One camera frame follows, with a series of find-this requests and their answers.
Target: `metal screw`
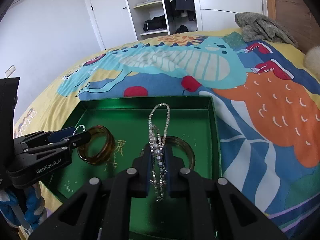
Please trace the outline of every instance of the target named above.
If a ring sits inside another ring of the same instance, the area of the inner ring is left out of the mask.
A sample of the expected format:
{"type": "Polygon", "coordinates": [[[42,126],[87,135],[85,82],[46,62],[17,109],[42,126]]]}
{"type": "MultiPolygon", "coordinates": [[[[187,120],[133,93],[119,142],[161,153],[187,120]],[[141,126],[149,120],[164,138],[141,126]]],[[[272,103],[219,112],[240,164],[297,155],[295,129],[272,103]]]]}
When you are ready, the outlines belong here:
{"type": "Polygon", "coordinates": [[[135,168],[129,168],[127,169],[127,173],[130,175],[136,174],[137,170],[135,168]]]}
{"type": "Polygon", "coordinates": [[[181,172],[182,174],[189,174],[189,173],[190,173],[190,169],[183,167],[183,168],[180,169],[180,172],[181,172]]]}
{"type": "Polygon", "coordinates": [[[93,178],[91,178],[91,179],[89,180],[89,183],[90,183],[91,185],[97,185],[97,184],[99,183],[99,179],[96,178],[96,177],[93,177],[93,178]]]}
{"type": "Polygon", "coordinates": [[[225,179],[225,178],[219,178],[218,179],[218,183],[220,184],[220,185],[226,185],[227,183],[228,183],[228,180],[227,179],[225,179]]]}

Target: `wooden headboard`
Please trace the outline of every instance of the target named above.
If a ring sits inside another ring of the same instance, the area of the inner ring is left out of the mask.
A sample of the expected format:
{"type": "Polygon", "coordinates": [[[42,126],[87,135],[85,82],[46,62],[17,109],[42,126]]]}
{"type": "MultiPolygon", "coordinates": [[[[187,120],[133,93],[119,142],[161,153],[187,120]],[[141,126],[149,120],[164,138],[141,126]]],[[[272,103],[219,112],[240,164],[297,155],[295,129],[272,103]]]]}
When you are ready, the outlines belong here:
{"type": "Polygon", "coordinates": [[[287,28],[303,53],[320,45],[320,27],[303,0],[267,0],[268,16],[287,28]]]}

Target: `wall outlet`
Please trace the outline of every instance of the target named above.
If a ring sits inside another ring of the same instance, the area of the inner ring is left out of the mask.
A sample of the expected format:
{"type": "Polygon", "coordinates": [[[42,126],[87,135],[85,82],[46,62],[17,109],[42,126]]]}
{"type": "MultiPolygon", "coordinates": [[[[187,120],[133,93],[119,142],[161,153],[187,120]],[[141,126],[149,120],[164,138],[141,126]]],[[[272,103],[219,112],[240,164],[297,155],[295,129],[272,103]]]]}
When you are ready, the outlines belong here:
{"type": "Polygon", "coordinates": [[[16,70],[16,67],[14,65],[12,65],[6,72],[5,72],[5,76],[9,77],[14,71],[16,70]]]}

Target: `colorful blanket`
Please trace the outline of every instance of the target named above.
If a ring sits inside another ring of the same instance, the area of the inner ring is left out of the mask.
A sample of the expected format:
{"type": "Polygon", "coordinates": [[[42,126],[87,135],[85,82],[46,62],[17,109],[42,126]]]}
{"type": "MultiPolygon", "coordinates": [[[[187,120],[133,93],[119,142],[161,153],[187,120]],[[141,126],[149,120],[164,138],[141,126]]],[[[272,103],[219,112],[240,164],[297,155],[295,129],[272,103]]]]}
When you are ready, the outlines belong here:
{"type": "Polygon", "coordinates": [[[60,129],[80,100],[211,96],[223,176],[294,238],[320,206],[320,85],[303,57],[289,44],[245,43],[238,29],[126,44],[58,77],[20,118],[14,136],[60,129]]]}

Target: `dark bangle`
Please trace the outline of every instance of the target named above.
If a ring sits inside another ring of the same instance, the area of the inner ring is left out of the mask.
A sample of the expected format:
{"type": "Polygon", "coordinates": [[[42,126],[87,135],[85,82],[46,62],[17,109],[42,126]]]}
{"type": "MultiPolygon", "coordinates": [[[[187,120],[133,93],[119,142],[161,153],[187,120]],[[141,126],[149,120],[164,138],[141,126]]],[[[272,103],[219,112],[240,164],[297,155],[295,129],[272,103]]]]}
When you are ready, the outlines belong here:
{"type": "Polygon", "coordinates": [[[91,165],[98,165],[108,160],[108,158],[112,154],[115,148],[115,138],[113,137],[112,133],[102,125],[93,126],[88,130],[88,132],[91,134],[90,142],[92,141],[93,138],[97,137],[98,134],[100,133],[104,133],[106,135],[106,142],[103,148],[101,149],[100,152],[98,152],[96,155],[92,157],[87,156],[90,142],[78,147],[78,155],[81,160],[91,165]]]}
{"type": "Polygon", "coordinates": [[[188,160],[189,160],[189,169],[193,170],[196,164],[196,157],[195,157],[195,153],[193,152],[193,149],[191,148],[191,146],[186,143],[184,140],[182,140],[179,137],[175,137],[175,136],[170,136],[168,135],[167,138],[165,139],[166,144],[171,144],[171,145],[177,145],[180,146],[182,148],[182,150],[186,153],[188,160]]]}

